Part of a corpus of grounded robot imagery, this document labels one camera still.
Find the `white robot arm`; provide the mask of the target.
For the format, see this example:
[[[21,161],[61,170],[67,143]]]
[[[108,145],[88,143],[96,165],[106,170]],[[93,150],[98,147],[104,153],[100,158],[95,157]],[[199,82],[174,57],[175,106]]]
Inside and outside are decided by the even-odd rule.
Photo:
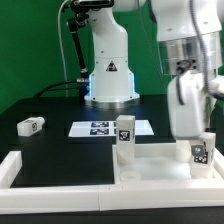
[[[222,65],[224,0],[70,0],[75,26],[89,25],[92,31],[94,68],[87,75],[85,101],[122,104],[139,98],[128,60],[136,53],[133,60],[149,71],[145,36],[139,30],[129,34],[114,15],[144,6],[157,25],[153,40],[159,71],[173,77],[167,87],[171,133],[189,141],[192,154],[202,157],[208,152],[206,101],[222,97],[216,70]]]

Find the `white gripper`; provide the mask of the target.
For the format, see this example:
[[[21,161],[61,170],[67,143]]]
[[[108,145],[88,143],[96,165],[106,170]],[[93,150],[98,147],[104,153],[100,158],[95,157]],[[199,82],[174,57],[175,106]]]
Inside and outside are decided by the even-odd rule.
[[[205,132],[215,100],[209,106],[206,105],[203,74],[188,71],[180,78],[181,105],[176,80],[177,78],[173,78],[169,83],[167,93],[171,133],[178,140],[197,139]],[[204,146],[192,145],[191,154],[203,157]]]

